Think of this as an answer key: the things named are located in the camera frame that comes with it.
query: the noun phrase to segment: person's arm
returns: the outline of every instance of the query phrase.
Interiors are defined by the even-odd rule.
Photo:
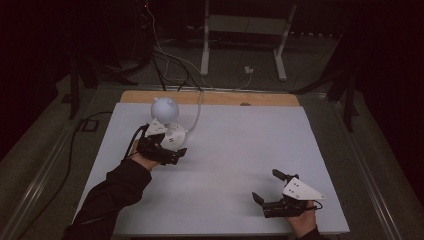
[[[313,207],[314,202],[308,201],[307,208]],[[297,217],[287,217],[287,222],[293,229],[294,235],[298,240],[316,240],[322,239],[318,231],[315,210],[308,210]]]
[[[151,181],[150,171],[158,164],[138,153],[123,160],[107,173],[105,181],[90,190],[63,239],[110,239],[119,212],[141,200]]]

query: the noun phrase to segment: metal stand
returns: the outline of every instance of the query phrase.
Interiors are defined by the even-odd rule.
[[[209,0],[206,0],[205,4],[205,28],[204,28],[204,40],[203,40],[203,54],[202,63],[200,66],[200,74],[202,76],[208,75],[209,70],[209,31],[225,31],[225,32],[242,32],[242,33],[260,33],[260,34],[274,34],[281,35],[281,42],[278,48],[274,49],[275,65],[277,67],[278,78],[280,81],[287,80],[286,71],[284,69],[283,60],[281,55],[283,53],[284,46],[287,41],[287,37],[290,33],[291,23],[296,12],[296,5],[292,5],[290,13],[287,19],[266,19],[266,18],[248,18],[248,17],[234,17],[234,16],[219,16],[211,15],[209,12]],[[240,30],[240,24],[247,22],[248,27],[244,30]],[[262,24],[262,28],[250,27],[252,25]]]

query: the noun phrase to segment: white tabletop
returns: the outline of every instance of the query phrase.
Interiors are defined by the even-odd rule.
[[[177,122],[188,129],[197,105],[179,108]],[[135,130],[151,120],[150,104],[116,105],[80,206],[88,191],[119,165]],[[121,211],[115,234],[288,234],[286,221],[264,218],[252,198],[256,192],[265,202],[281,199],[284,182],[272,169],[299,174],[326,196],[317,211],[321,233],[349,231],[302,107],[203,105],[184,147],[187,153],[177,165],[152,171],[143,199]]]

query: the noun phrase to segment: white ball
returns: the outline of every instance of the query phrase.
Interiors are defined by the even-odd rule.
[[[180,114],[177,103],[169,97],[155,98],[150,112],[152,118],[156,118],[162,124],[169,124],[175,121]]]

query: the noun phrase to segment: metal frame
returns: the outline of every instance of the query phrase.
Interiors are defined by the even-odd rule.
[[[291,23],[293,21],[294,14],[296,12],[296,7],[297,7],[297,5],[295,5],[295,4],[293,4],[291,6],[289,16],[288,16],[287,19],[284,19],[284,20],[254,18],[255,20],[262,20],[262,21],[264,21],[264,23],[266,23],[267,21],[270,21],[270,22],[272,21],[273,23],[275,23],[276,21],[282,22],[282,33],[281,33],[281,31],[275,32],[275,29],[269,30],[269,31],[264,30],[264,29],[261,29],[259,31],[258,31],[258,29],[249,31],[248,29],[245,29],[245,31],[242,31],[242,32],[249,32],[249,33],[263,33],[263,34],[277,34],[277,35],[281,34],[280,45],[273,50],[274,59],[275,59],[275,66],[277,68],[278,79],[280,81],[286,81],[287,80],[286,70],[284,68],[284,63],[283,63],[283,59],[282,59],[281,55],[283,53],[288,35],[290,33]],[[202,53],[202,62],[201,62],[201,66],[200,66],[200,74],[203,77],[207,76],[208,72],[209,72],[209,54],[210,54],[209,32],[211,31],[211,28],[212,28],[212,30],[220,30],[220,31],[226,31],[226,32],[240,32],[240,31],[237,31],[237,30],[234,30],[234,29],[231,30],[230,29],[231,27],[219,28],[217,26],[211,26],[211,16],[214,16],[214,15],[210,15],[209,0],[206,0],[203,53]],[[227,18],[231,18],[233,20],[243,19],[243,17],[227,17]]]
[[[340,102],[330,102],[333,109],[334,115],[337,117],[339,126],[341,126],[342,132],[350,145],[352,154],[354,156],[355,163],[358,166],[358,172],[364,186],[368,191],[368,195],[371,199],[374,209],[377,213],[378,218],[380,219],[381,225],[386,233],[387,239],[403,239],[400,230],[396,226],[396,223],[390,213],[390,210],[387,206],[386,200],[381,194],[377,183],[374,180],[373,174],[365,160],[364,155],[362,154],[361,149],[356,143],[355,139],[352,137],[351,133],[346,127],[344,127],[343,108],[340,105]]]

